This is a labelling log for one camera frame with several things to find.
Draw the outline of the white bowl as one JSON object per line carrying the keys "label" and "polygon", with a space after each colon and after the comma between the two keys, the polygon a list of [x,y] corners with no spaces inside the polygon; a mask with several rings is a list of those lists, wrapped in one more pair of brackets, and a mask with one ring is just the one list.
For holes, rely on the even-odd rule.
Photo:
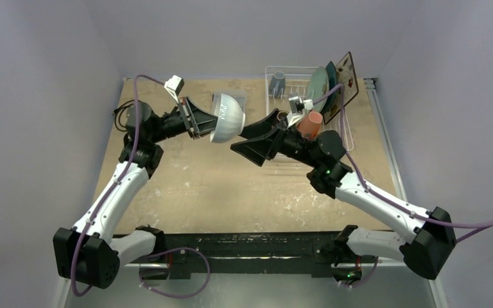
{"label": "white bowl", "polygon": [[228,94],[217,94],[213,99],[213,114],[217,117],[210,133],[211,143],[225,143],[239,135],[245,125],[245,113],[239,102]]}

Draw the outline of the pink flowered mug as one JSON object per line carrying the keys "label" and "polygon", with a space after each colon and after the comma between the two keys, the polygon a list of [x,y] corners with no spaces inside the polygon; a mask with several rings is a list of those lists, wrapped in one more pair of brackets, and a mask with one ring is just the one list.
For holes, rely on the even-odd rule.
{"label": "pink flowered mug", "polygon": [[311,110],[297,125],[297,130],[306,139],[314,139],[323,123],[323,115]]}

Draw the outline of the grey printed mug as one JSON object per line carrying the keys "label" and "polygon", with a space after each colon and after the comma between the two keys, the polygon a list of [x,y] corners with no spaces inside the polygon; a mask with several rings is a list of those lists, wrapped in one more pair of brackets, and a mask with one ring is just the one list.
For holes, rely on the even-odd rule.
{"label": "grey printed mug", "polygon": [[273,99],[280,98],[286,88],[286,75],[282,71],[274,72],[269,82],[269,96]]}

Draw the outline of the light green round plate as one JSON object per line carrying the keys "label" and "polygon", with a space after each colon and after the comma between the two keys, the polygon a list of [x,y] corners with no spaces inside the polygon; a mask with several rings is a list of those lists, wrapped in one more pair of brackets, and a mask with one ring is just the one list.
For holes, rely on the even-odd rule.
{"label": "light green round plate", "polygon": [[311,79],[307,86],[306,98],[313,101],[313,109],[319,113],[322,113],[322,109],[327,99],[321,100],[321,102],[315,104],[315,102],[324,96],[329,90],[329,77],[325,67],[317,68],[311,75]]}

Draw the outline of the square floral plate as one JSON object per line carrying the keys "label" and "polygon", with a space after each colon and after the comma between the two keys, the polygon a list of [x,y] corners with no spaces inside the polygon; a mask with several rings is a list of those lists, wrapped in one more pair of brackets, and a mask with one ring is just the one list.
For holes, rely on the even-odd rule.
{"label": "square floral plate", "polygon": [[325,114],[322,114],[325,125],[329,124],[340,111],[341,99],[344,99],[344,104],[346,105],[359,93],[352,53],[350,51],[347,52],[345,56],[335,64],[335,67],[338,74],[337,84],[342,84],[343,89],[336,90],[334,104]]}

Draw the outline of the brown rimmed beige bowl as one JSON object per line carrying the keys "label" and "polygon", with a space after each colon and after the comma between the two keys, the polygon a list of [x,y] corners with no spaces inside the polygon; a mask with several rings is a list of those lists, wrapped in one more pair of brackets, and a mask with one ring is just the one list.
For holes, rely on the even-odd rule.
{"label": "brown rimmed beige bowl", "polygon": [[284,111],[284,110],[281,110],[277,114],[276,121],[277,122],[282,122],[282,121],[287,122],[288,121],[287,120],[287,117],[288,117],[288,112],[287,111]]}

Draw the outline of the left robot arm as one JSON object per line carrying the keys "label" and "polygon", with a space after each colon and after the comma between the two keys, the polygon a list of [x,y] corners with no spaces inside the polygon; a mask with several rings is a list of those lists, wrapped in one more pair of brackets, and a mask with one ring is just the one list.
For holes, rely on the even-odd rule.
{"label": "left robot arm", "polygon": [[108,288],[120,268],[141,258],[170,261],[164,232],[150,226],[114,238],[115,229],[134,197],[158,168],[163,156],[160,141],[182,133],[191,138],[209,134],[218,113],[207,112],[182,98],[169,113],[156,115],[149,104],[128,101],[123,149],[114,174],[90,209],[71,227],[53,237],[58,275],[88,287]]}

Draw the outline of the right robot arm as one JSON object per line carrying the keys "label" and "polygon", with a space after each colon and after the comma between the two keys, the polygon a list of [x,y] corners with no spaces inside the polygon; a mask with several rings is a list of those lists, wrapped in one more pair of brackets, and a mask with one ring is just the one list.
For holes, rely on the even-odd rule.
{"label": "right robot arm", "polygon": [[413,205],[366,181],[355,163],[342,162],[348,153],[337,131],[326,130],[307,139],[273,111],[246,126],[240,136],[243,140],[230,147],[233,152],[257,166],[278,153],[310,166],[306,176],[316,192],[353,205],[390,227],[389,232],[345,229],[334,245],[339,259],[384,257],[405,263],[422,278],[438,277],[457,244],[448,211]]}

